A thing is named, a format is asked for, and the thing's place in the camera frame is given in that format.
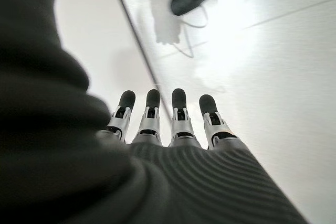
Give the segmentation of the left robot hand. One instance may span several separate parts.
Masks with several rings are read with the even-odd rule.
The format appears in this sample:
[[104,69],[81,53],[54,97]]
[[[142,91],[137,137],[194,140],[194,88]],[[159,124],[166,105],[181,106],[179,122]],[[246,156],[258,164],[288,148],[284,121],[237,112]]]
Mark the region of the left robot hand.
[[305,223],[235,135],[122,143],[54,0],[1,0],[1,223]]

